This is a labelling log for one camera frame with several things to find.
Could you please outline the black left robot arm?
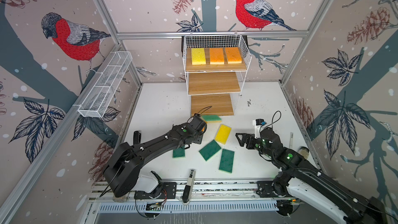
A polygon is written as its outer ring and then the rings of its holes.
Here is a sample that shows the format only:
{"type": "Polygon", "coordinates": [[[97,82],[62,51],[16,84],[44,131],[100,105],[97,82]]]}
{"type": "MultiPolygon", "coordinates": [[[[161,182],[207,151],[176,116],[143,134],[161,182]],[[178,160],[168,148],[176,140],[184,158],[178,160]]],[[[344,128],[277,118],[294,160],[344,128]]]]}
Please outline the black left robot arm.
{"type": "Polygon", "coordinates": [[[108,187],[117,198],[130,191],[142,191],[151,198],[167,192],[161,177],[154,171],[141,173],[141,169],[153,159],[178,148],[188,149],[192,143],[201,144],[207,123],[201,115],[194,114],[188,122],[174,125],[167,133],[145,143],[120,144],[102,169],[108,187]]]}

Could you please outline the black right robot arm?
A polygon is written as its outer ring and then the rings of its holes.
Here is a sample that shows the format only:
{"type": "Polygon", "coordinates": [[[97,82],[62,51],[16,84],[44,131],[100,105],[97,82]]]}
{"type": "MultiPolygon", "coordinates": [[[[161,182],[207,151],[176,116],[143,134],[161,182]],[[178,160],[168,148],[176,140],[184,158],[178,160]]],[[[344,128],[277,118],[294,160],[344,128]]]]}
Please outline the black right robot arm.
{"type": "Polygon", "coordinates": [[[281,197],[292,196],[323,212],[338,224],[386,224],[387,213],[378,199],[349,190],[314,167],[298,152],[285,147],[272,128],[258,134],[236,133],[241,147],[269,157],[279,169],[271,189],[281,197]]]}

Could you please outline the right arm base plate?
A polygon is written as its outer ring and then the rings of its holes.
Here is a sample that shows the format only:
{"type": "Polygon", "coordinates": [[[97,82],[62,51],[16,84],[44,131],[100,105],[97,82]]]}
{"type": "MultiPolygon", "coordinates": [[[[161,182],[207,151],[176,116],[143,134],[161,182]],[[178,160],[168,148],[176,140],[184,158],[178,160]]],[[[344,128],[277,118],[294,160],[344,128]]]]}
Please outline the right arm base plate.
{"type": "Polygon", "coordinates": [[[274,182],[270,180],[257,181],[256,194],[260,198],[288,198],[288,199],[298,199],[288,193],[287,186],[288,183],[274,182]]]}

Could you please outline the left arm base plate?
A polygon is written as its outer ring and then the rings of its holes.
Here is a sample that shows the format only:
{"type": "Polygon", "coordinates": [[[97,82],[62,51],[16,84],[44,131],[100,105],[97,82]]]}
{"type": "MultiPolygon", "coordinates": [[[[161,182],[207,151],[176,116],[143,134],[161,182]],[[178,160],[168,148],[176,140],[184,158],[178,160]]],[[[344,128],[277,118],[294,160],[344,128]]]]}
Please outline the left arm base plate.
{"type": "Polygon", "coordinates": [[[146,193],[144,191],[137,191],[134,194],[135,200],[164,200],[176,198],[177,183],[165,182],[159,184],[154,191],[146,193]]]}

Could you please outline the light green sponge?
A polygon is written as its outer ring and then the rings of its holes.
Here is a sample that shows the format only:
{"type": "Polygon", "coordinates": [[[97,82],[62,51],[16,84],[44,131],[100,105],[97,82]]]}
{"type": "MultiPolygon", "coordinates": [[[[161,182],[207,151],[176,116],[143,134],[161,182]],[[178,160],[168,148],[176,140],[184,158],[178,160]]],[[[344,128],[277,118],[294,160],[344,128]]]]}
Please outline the light green sponge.
{"type": "Polygon", "coordinates": [[[222,122],[222,119],[218,115],[202,115],[201,118],[206,123],[219,123],[219,122],[222,122]]]}

